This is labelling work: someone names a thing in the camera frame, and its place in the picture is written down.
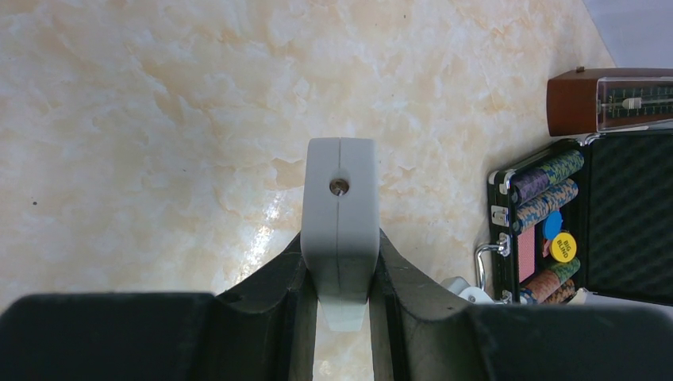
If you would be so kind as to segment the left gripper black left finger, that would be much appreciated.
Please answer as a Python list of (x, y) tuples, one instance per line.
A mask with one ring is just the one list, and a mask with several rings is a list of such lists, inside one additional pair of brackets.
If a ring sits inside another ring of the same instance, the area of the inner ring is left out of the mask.
[(310, 380), (317, 296), (298, 239), (221, 294), (31, 294), (1, 316), (4, 380)]

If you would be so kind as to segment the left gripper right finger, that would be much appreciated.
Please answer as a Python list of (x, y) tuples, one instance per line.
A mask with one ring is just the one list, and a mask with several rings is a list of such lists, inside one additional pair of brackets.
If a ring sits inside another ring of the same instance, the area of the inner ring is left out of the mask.
[(473, 304), (386, 236), (371, 285), (377, 380), (669, 380), (672, 321), (636, 306)]

